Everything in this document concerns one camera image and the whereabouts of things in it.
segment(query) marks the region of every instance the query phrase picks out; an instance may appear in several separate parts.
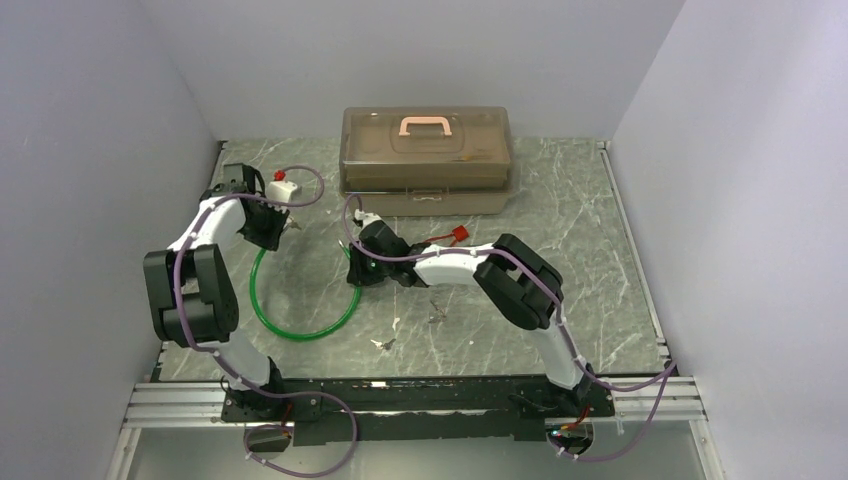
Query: metal frame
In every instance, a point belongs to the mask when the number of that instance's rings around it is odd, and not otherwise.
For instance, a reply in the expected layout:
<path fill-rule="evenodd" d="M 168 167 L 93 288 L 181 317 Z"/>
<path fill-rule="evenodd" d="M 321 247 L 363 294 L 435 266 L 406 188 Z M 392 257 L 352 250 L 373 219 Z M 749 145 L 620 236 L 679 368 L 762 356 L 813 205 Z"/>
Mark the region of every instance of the metal frame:
<path fill-rule="evenodd" d="M 616 386 L 626 387 L 648 380 L 648 377 L 607 378 Z M 652 385 L 636 392 L 613 392 L 615 417 L 594 417 L 593 422 L 616 422 L 619 433 L 626 424 L 641 424 L 653 406 L 659 386 Z M 144 429 L 158 428 L 247 428 L 259 423 L 224 423 L 221 411 L 225 393 L 218 382 L 159 382 L 136 384 L 118 438 L 108 480 L 125 480 L 130 471 L 138 439 Z M 360 411 L 358 414 L 394 415 L 394 411 Z M 430 411 L 431 414 L 444 412 Z M 551 425 L 568 422 L 567 418 L 550 418 Z M 669 379 L 654 421 L 689 422 L 698 456 L 708 480 L 724 480 L 724 472 L 714 448 L 707 416 L 695 380 L 692 377 Z"/>

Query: green tube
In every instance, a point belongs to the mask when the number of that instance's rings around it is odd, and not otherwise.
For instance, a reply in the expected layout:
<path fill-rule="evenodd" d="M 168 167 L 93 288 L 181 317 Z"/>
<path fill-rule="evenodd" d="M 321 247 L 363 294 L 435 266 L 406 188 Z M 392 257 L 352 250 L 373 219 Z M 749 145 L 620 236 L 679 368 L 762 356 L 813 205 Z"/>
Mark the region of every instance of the green tube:
<path fill-rule="evenodd" d="M 350 258 L 350 251 L 347 248 L 342 247 L 342 250 L 345 253 L 347 258 Z M 250 303 L 253 304 L 253 311 L 256 312 L 256 316 L 259 317 L 259 321 L 262 322 L 262 325 L 268 330 L 271 330 L 275 335 L 278 335 L 283 338 L 287 338 L 289 340 L 294 340 L 296 342 L 306 342 L 309 340 L 317 340 L 321 337 L 326 337 L 327 335 L 335 332 L 336 330 L 342 328 L 342 326 L 350 320 L 350 317 L 353 316 L 353 312 L 356 311 L 357 305 L 359 305 L 359 298 L 362 296 L 362 289 L 359 287 L 354 287 L 353 289 L 353 298 L 350 299 L 350 304 L 347 306 L 347 310 L 336 320 L 336 323 L 330 325 L 327 328 L 322 330 L 318 330 L 317 332 L 312 333 L 292 333 L 283 330 L 282 328 L 271 323 L 270 320 L 265 316 L 265 312 L 262 311 L 262 307 L 259 306 L 259 300 L 256 298 L 256 275 L 259 272 L 259 265 L 262 263 L 262 257 L 265 256 L 266 250 L 263 248 L 259 250 L 259 253 L 256 254 L 256 260 L 253 261 L 253 268 L 250 269 Z"/>

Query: plastic storage box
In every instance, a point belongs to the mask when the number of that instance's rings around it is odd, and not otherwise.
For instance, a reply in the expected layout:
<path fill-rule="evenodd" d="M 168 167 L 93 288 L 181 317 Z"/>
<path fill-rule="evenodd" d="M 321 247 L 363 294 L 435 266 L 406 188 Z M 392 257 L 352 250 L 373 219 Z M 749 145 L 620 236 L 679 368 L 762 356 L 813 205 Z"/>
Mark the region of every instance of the plastic storage box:
<path fill-rule="evenodd" d="M 341 194 L 379 215 L 498 213 L 515 172 L 506 110 L 348 108 L 339 171 Z"/>

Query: red cap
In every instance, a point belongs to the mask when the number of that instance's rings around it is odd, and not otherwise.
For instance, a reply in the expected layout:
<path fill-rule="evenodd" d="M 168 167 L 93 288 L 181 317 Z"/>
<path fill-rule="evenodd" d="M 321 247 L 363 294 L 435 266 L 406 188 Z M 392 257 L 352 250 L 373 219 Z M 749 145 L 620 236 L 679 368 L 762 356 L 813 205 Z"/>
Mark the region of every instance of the red cap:
<path fill-rule="evenodd" d="M 465 229 L 462 225 L 451 230 L 453 232 L 453 237 L 457 242 L 461 242 L 468 238 L 468 230 Z"/>

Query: marble surface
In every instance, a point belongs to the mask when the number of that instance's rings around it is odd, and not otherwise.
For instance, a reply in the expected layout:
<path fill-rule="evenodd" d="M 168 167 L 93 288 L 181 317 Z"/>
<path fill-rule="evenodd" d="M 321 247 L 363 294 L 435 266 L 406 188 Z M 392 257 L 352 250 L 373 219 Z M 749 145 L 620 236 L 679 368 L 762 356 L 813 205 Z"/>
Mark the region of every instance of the marble surface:
<path fill-rule="evenodd" d="M 246 162 L 266 179 L 284 165 L 318 168 L 327 181 L 315 205 L 292 212 L 302 230 L 290 230 L 269 252 L 258 277 L 266 315 L 295 332 L 321 329 L 347 307 L 352 287 L 338 192 L 337 139 L 227 142 L 220 165 Z M 583 355 L 602 373 L 656 372 L 662 367 L 633 256 L 609 179 L 591 139 L 518 138 L 519 188 L 493 216 L 390 218 L 412 243 L 465 225 L 466 245 L 513 233 L 563 276 L 564 306 Z M 307 173 L 292 173 L 299 199 L 316 188 Z M 224 253 L 241 314 L 239 328 L 289 377 L 501 375 L 542 373 L 539 354 L 524 332 L 504 319 L 477 287 L 402 288 L 394 282 L 363 290 L 354 317 L 323 339 L 278 338 L 256 318 L 248 276 L 257 247 L 238 241 Z M 379 345 L 390 343 L 390 348 Z M 168 348 L 162 380 L 218 379 L 211 358 Z"/>

